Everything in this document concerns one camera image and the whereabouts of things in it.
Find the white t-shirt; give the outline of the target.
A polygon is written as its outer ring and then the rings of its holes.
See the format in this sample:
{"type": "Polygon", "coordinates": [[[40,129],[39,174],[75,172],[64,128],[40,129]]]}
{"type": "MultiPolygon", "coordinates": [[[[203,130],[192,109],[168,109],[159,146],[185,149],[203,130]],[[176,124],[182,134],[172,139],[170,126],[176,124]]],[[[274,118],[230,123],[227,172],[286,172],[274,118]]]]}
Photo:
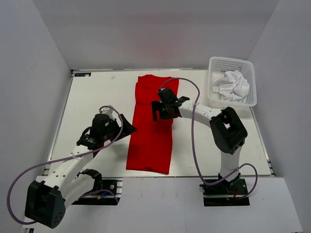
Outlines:
{"type": "Polygon", "coordinates": [[[218,93],[220,99],[230,102],[246,103],[250,85],[238,70],[226,71],[215,78],[212,92],[218,93]]]}

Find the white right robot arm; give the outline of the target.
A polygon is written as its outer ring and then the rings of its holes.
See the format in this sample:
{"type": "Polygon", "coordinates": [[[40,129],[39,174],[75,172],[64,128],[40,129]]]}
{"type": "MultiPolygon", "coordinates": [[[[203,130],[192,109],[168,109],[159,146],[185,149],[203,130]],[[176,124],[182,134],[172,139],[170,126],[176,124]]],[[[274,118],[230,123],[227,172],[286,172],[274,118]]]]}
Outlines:
{"type": "Polygon", "coordinates": [[[221,152],[221,168],[217,181],[204,182],[204,184],[207,186],[219,184],[224,193],[232,193],[237,188],[237,182],[241,177],[240,153],[248,136],[236,111],[231,107],[220,110],[192,103],[188,97],[178,98],[170,88],[159,90],[157,95],[159,100],[151,102],[153,120],[178,117],[191,119],[191,144],[193,146],[194,122],[199,122],[211,129],[214,143],[221,152]]]}

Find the red t-shirt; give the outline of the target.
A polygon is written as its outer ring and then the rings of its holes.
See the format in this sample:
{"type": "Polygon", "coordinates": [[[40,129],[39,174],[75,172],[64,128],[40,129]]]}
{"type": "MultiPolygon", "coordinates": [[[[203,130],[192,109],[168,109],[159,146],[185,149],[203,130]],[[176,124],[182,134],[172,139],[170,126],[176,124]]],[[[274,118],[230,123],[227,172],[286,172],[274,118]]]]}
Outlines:
{"type": "Polygon", "coordinates": [[[126,169],[169,174],[173,149],[173,120],[153,121],[152,101],[159,100],[157,91],[171,77],[151,74],[139,76],[135,88],[136,105],[126,169]]]}

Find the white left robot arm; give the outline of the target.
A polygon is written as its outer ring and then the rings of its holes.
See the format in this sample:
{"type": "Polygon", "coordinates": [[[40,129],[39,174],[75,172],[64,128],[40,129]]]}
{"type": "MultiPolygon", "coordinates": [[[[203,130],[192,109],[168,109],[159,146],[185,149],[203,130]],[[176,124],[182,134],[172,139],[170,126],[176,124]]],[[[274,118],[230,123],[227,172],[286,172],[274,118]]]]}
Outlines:
{"type": "Polygon", "coordinates": [[[62,221],[66,209],[84,195],[103,190],[100,172],[86,168],[106,141],[118,141],[136,131],[120,115],[122,125],[110,113],[99,113],[86,128],[67,161],[42,181],[33,181],[27,191],[25,216],[51,229],[62,221]]]}

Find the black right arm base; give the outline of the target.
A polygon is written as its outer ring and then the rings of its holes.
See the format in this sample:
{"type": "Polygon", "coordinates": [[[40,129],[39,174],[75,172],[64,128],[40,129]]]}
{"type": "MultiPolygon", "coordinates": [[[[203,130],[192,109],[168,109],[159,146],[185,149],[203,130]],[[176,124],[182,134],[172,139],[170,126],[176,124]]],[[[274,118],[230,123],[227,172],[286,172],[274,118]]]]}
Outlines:
{"type": "Polygon", "coordinates": [[[245,179],[239,179],[231,188],[219,183],[213,186],[199,185],[203,191],[203,202],[205,207],[228,207],[249,206],[249,197],[242,199],[248,193],[245,179]]]}

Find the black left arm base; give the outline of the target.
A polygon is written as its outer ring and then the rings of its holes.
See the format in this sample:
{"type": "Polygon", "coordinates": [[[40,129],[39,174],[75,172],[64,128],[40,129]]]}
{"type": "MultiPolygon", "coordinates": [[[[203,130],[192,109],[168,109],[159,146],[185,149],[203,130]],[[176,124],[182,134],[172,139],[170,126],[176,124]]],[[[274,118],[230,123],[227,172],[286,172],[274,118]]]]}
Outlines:
{"type": "Polygon", "coordinates": [[[78,176],[91,178],[92,189],[72,205],[115,206],[121,198],[122,178],[105,178],[94,169],[85,169],[78,176]]]}

